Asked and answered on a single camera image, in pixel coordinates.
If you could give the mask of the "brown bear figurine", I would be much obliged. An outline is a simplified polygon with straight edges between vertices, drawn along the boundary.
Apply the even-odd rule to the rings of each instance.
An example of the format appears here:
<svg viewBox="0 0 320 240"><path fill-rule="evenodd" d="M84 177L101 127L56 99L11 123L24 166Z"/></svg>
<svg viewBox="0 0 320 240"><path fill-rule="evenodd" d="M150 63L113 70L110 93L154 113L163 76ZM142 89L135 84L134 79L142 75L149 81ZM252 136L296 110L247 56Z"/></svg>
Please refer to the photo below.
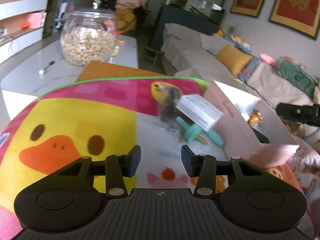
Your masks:
<svg viewBox="0 0 320 240"><path fill-rule="evenodd" d="M249 115L249 120L247 123L249 126L253 127L254 125L262 124L262 115L261 112L257 109L253 109L253 112Z"/></svg>

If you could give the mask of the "small white carton box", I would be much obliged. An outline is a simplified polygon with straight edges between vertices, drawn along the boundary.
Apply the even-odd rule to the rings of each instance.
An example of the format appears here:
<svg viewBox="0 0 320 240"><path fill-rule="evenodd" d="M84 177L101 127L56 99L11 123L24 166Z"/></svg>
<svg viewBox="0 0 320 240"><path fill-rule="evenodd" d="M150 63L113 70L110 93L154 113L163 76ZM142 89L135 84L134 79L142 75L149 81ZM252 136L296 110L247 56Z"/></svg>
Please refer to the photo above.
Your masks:
<svg viewBox="0 0 320 240"><path fill-rule="evenodd" d="M199 94L181 96L176 108L206 132L223 116L219 109Z"/></svg>

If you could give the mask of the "teal plastic toy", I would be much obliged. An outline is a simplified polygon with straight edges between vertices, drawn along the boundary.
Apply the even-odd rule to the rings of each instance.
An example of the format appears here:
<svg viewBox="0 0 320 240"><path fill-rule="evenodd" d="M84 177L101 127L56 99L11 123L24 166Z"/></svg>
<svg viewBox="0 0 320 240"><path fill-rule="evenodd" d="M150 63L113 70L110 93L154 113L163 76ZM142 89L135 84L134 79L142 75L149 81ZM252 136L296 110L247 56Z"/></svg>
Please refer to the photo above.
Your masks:
<svg viewBox="0 0 320 240"><path fill-rule="evenodd" d="M202 129L196 123L189 125L180 116L176 117L175 121L184 129L184 132L182 133L182 138L187 142L194 140L201 133L205 132L207 134L207 137L215 145L217 145L219 147L223 147L225 145L225 141L223 140L223 138L217 132L215 132L213 129L210 129L209 131L206 132L204 129Z"/></svg>

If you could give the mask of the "floral pink blanket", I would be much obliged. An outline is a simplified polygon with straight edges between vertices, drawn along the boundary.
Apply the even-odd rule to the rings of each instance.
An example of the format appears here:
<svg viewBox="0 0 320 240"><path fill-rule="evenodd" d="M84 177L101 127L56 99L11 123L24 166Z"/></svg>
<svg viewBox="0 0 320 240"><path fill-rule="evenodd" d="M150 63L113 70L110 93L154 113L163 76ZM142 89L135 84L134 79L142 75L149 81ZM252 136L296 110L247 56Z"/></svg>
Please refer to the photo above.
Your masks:
<svg viewBox="0 0 320 240"><path fill-rule="evenodd" d="M306 196L319 192L319 153L299 137L297 152L287 161Z"/></svg>

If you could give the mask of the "colourful cartoon play mat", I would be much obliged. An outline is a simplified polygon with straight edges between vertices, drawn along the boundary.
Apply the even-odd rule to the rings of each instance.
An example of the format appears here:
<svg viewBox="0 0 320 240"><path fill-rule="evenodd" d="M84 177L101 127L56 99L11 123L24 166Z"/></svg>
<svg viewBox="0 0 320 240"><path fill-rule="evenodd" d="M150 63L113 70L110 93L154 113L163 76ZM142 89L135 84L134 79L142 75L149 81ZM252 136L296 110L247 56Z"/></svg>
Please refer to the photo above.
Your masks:
<svg viewBox="0 0 320 240"><path fill-rule="evenodd" d="M198 79L77 82L44 94L1 134L1 239L314 239L290 168L228 158L205 132L187 142L176 108ZM105 159L141 148L128 196L106 194ZM213 196L195 196L181 147L216 158Z"/></svg>

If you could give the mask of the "pink cardboard box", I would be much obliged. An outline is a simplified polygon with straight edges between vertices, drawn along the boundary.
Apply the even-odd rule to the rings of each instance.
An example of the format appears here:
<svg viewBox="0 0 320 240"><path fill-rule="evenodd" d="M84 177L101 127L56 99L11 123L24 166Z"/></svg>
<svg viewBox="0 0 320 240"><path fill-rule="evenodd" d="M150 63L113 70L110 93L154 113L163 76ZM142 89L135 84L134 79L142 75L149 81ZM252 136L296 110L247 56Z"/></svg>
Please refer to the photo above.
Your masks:
<svg viewBox="0 0 320 240"><path fill-rule="evenodd" d="M248 92L213 81L203 97L222 113L214 131L225 141L228 158L239 156L255 166L283 165L299 143L274 110Z"/></svg>

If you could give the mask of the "yellow cushion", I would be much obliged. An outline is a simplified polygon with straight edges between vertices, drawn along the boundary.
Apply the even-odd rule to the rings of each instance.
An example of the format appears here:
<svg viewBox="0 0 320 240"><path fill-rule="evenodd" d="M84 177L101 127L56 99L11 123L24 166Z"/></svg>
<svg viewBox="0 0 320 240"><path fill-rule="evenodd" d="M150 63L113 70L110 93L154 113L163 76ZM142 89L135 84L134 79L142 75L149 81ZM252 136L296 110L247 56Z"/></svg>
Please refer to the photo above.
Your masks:
<svg viewBox="0 0 320 240"><path fill-rule="evenodd" d="M233 75L238 75L253 59L253 56L241 52L233 45L227 45L217 54L216 59Z"/></svg>

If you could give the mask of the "beige covered sofa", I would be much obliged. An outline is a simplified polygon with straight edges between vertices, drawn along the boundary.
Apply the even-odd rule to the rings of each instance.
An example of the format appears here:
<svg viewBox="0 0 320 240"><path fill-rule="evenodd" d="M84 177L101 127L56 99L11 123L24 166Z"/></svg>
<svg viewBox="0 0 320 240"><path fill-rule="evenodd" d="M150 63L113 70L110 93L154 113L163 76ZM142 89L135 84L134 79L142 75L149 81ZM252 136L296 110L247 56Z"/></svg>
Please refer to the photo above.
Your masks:
<svg viewBox="0 0 320 240"><path fill-rule="evenodd" d="M319 102L319 81L302 64L242 52L225 38L202 34L176 23L164 26L163 67L167 75L206 81L243 82L272 107L279 103L312 105Z"/></svg>

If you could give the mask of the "small spoon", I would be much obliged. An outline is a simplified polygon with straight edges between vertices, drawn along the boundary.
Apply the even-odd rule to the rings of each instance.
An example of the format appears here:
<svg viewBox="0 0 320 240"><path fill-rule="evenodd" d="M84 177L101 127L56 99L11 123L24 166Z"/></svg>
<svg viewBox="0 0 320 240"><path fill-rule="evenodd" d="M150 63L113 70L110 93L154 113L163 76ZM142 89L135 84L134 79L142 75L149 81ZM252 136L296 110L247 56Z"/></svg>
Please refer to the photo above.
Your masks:
<svg viewBox="0 0 320 240"><path fill-rule="evenodd" d="M50 66L52 66L54 63L55 63L55 61L50 61L46 67L44 67L43 69L39 70L39 74L40 74L40 75L44 75L44 74L46 73L46 70L47 70Z"/></svg>

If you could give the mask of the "glass jar of nuts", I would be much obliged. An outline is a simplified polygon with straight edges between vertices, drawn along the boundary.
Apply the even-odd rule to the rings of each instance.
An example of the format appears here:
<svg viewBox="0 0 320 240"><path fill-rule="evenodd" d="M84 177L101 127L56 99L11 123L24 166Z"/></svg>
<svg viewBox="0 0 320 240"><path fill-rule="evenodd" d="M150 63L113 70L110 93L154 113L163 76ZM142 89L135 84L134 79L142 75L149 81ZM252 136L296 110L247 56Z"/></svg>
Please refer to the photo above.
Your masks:
<svg viewBox="0 0 320 240"><path fill-rule="evenodd" d="M99 8L73 11L63 26L60 43L65 60L74 66L108 60L117 45L115 13Z"/></svg>

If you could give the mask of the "yellow beanbag chair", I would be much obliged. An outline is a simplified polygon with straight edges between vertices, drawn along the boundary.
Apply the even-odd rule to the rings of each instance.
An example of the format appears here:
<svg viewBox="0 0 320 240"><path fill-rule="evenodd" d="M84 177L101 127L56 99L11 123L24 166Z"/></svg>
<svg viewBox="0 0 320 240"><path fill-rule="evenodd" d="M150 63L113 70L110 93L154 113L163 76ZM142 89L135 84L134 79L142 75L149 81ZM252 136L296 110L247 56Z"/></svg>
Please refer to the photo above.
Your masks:
<svg viewBox="0 0 320 240"><path fill-rule="evenodd" d="M121 34L125 34L135 28L137 18L133 9L116 8L115 15L117 20L117 30Z"/></svg>

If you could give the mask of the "orange pumpkin ornament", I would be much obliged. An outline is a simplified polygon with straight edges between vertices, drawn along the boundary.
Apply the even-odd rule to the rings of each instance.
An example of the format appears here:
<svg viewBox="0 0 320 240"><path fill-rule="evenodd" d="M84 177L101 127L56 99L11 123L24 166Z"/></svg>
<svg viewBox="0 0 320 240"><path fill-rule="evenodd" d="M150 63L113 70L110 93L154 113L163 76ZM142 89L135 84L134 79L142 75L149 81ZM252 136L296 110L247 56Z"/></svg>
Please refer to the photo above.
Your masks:
<svg viewBox="0 0 320 240"><path fill-rule="evenodd" d="M21 23L21 29L22 30L27 30L30 28L30 22L29 21L24 21Z"/></svg>

